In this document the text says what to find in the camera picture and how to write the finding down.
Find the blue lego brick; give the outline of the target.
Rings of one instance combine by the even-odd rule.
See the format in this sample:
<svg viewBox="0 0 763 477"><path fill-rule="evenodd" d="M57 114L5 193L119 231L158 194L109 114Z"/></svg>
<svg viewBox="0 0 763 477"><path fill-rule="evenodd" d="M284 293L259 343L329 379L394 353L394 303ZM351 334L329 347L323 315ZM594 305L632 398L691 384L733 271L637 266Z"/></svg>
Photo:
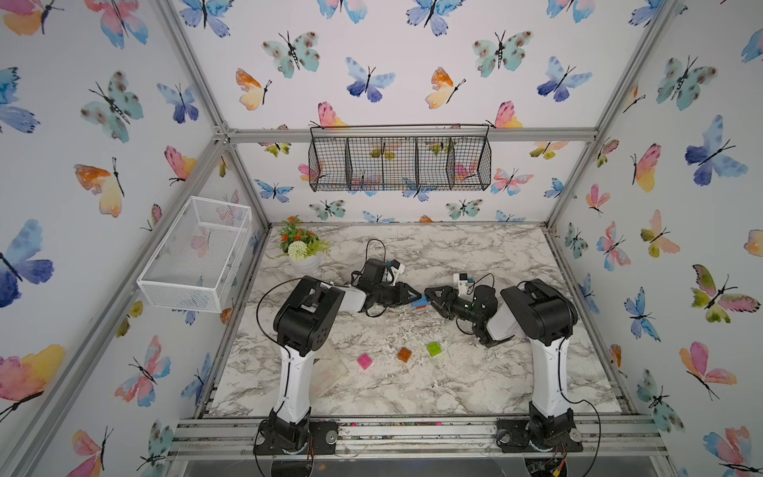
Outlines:
<svg viewBox="0 0 763 477"><path fill-rule="evenodd" d="M421 308L425 308L426 306L429 306L429 300L428 300L428 299L427 299L425 296L423 296L423 297L421 297L421 299L419 299L419 300L417 300L417 301L413 302L413 303L411 304L411 306L412 306L414 309L421 309Z"/></svg>

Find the orange lego brick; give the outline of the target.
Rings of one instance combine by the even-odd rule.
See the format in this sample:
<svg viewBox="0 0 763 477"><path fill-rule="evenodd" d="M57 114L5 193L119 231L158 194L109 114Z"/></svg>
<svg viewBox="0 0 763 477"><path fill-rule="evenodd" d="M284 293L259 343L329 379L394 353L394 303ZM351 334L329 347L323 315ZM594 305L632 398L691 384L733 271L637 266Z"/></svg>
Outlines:
<svg viewBox="0 0 763 477"><path fill-rule="evenodd" d="M402 347L399 350L399 353L397 353L397 359L399 359L399 361L402 361L403 363L407 363L411 359L411 356L412 356L411 350L405 347Z"/></svg>

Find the pink lego brick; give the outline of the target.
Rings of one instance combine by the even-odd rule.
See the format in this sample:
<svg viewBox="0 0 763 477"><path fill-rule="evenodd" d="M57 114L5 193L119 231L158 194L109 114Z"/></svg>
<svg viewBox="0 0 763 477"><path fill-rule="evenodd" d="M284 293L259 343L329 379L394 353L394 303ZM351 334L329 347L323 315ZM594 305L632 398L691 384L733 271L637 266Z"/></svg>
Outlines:
<svg viewBox="0 0 763 477"><path fill-rule="evenodd" d="M373 359L368 354L364 354L359 357L358 364L363 370L367 370L373 365Z"/></svg>

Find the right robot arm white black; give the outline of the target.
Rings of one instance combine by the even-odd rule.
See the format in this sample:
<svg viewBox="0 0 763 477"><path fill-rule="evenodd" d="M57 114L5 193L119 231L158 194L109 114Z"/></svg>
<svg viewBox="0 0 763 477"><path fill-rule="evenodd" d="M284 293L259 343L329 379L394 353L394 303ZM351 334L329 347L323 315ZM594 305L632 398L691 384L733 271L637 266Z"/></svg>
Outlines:
<svg viewBox="0 0 763 477"><path fill-rule="evenodd" d="M487 348L525 337L532 347L534 389L529 417L497 424L504 452L580 452L582 437L568 397L566 363L578 314L560 291L541 279L497 291L479 284L469 299L452 286L430 287L425 297L443 318L466 321Z"/></svg>

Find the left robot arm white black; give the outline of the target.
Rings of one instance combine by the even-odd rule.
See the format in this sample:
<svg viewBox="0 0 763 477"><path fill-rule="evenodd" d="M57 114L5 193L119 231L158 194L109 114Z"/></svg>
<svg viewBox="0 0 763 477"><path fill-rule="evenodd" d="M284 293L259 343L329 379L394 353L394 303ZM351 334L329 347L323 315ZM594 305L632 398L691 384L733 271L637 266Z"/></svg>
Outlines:
<svg viewBox="0 0 763 477"><path fill-rule="evenodd" d="M398 260L369 258L339 286L306 275L275 314L273 341L280 348L279 395L266 422L266 436L289 451L310 443L310 383L315 354L327 342L340 313L361 313L411 304L421 293L401 281L405 266Z"/></svg>

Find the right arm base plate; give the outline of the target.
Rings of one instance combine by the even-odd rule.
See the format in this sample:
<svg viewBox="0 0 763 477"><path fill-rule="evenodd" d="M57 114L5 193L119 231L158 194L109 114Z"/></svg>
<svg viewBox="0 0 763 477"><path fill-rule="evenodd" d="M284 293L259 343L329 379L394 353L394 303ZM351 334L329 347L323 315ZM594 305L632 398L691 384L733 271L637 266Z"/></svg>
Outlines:
<svg viewBox="0 0 763 477"><path fill-rule="evenodd" d="M504 453L583 451L574 420L563 415L553 419L499 419L495 442Z"/></svg>

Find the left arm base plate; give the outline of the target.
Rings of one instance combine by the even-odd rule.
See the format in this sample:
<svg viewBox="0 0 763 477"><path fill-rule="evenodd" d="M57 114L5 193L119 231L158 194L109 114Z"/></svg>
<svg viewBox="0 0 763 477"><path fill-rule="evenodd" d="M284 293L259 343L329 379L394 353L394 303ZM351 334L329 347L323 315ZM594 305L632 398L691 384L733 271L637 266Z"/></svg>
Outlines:
<svg viewBox="0 0 763 477"><path fill-rule="evenodd" d="M336 421L287 423L283 419L266 419L256 432L254 455L333 455L339 440Z"/></svg>

